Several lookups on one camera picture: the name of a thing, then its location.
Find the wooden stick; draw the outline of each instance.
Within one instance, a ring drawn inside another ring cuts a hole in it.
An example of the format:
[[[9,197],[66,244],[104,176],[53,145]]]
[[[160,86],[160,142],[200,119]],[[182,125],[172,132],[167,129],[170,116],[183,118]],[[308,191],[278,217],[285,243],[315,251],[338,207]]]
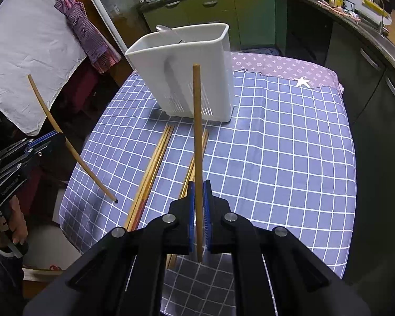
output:
[[[139,205],[143,200],[143,196],[144,196],[146,187],[149,185],[150,174],[153,171],[153,169],[158,161],[160,152],[165,144],[165,140],[167,139],[167,136],[169,135],[169,131],[172,128],[173,128],[173,126],[169,126],[169,125],[165,126],[164,131],[161,135],[161,138],[159,139],[158,144],[154,150],[154,153],[152,154],[151,160],[149,161],[148,166],[146,167],[145,173],[144,173],[142,180],[139,184],[138,190],[136,191],[135,198],[132,202],[132,205],[130,206],[129,214],[127,215],[127,219],[124,224],[124,227],[128,231],[133,229],[133,224],[136,219],[136,214],[137,214]]]
[[[54,120],[53,116],[51,115],[50,111],[47,108],[47,105],[45,104],[44,100],[42,99],[40,92],[37,89],[37,86],[35,85],[34,80],[32,79],[31,74],[28,75],[28,80],[31,84],[32,89],[34,90],[35,96],[38,99],[39,104],[41,105],[42,110],[44,111],[45,115],[47,115],[48,120],[50,121],[51,125],[54,127],[54,129],[60,133],[63,133],[61,128],[58,126],[56,120]],[[100,187],[102,191],[105,192],[105,194],[110,197],[110,199],[117,203],[118,200],[117,198],[110,192],[110,190],[102,184],[102,182],[98,179],[98,177],[95,175],[95,173],[92,172],[92,170],[86,165],[86,163],[83,161],[83,159],[80,157],[79,153],[76,152],[75,148],[72,146],[70,141],[66,138],[66,147],[72,154],[72,156],[76,159],[76,161],[79,163],[79,165],[85,170],[85,172],[93,179],[93,181]]]
[[[203,200],[202,200],[202,101],[200,95],[200,65],[193,64],[193,117],[195,130],[195,210],[196,210],[196,253],[197,261],[203,259]]]
[[[202,152],[205,153],[206,144],[208,142],[209,132],[207,129],[203,131],[203,138],[202,138]],[[195,180],[195,155],[192,156],[190,160],[189,169],[186,173],[186,177],[184,177],[183,186],[180,190],[180,198],[184,198],[187,195],[187,186],[189,185],[189,181]],[[177,254],[168,254],[167,255],[167,262],[165,264],[165,269],[174,269],[174,266],[177,261]]]
[[[139,226],[143,211],[146,206],[146,202],[148,201],[149,195],[152,190],[152,186],[154,185],[155,182],[155,178],[157,178],[158,170],[161,166],[162,159],[164,158],[165,151],[167,150],[167,147],[169,145],[171,135],[173,134],[173,130],[174,127],[169,126],[167,134],[164,139],[164,143],[160,148],[158,157],[154,162],[152,169],[150,170],[148,179],[146,180],[146,185],[142,191],[141,199],[139,200],[139,203],[135,206],[134,215],[131,219],[131,223],[129,224],[129,227],[127,228],[128,231],[135,230]]]

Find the kitchen faucet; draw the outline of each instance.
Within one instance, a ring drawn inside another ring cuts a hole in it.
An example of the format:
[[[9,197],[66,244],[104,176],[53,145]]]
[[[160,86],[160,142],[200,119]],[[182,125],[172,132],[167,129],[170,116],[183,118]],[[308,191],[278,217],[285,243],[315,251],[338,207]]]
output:
[[[382,20],[380,21],[380,25],[379,25],[379,34],[382,35],[382,33],[383,33],[383,17],[384,17],[384,2],[383,2],[383,0],[380,0],[380,2],[382,3]]]

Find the white star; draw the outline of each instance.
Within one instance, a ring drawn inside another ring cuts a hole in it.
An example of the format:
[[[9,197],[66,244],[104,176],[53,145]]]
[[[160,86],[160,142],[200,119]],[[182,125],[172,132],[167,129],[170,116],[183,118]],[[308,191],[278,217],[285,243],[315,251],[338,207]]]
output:
[[[301,85],[305,85],[306,87],[310,88],[310,85],[308,85],[308,82],[310,82],[309,80],[305,80],[303,77],[300,77],[299,79],[297,79],[297,84],[296,87],[301,87]]]

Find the blue plaid tablecloth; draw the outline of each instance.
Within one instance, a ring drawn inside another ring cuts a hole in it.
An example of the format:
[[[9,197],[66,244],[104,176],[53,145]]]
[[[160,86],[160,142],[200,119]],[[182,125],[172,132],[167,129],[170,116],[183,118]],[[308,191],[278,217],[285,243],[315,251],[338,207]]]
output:
[[[296,87],[296,81],[234,73],[235,107],[228,123],[209,130],[203,169],[215,195],[261,228],[286,226],[342,276],[355,213],[355,153],[337,89]],[[192,119],[162,112],[144,81],[132,74],[91,133],[81,156],[115,192],[113,204],[76,166],[60,208],[66,237],[83,253],[123,226],[167,123],[175,126],[140,226],[178,198],[193,154]],[[204,251],[198,264],[179,256],[165,275],[161,310],[169,315],[233,315],[229,254]]]

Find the metal spoon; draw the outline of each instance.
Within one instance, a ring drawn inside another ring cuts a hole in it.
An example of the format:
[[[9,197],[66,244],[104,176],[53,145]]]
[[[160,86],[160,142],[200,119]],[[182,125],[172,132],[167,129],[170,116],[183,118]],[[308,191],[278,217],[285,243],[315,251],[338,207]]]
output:
[[[163,25],[156,25],[155,28],[157,29],[157,31],[159,33],[164,34],[167,37],[170,37],[172,40],[174,40],[175,43],[177,43],[177,44],[184,43],[184,40],[181,39],[179,34],[172,28],[169,28],[169,27],[163,26]]]

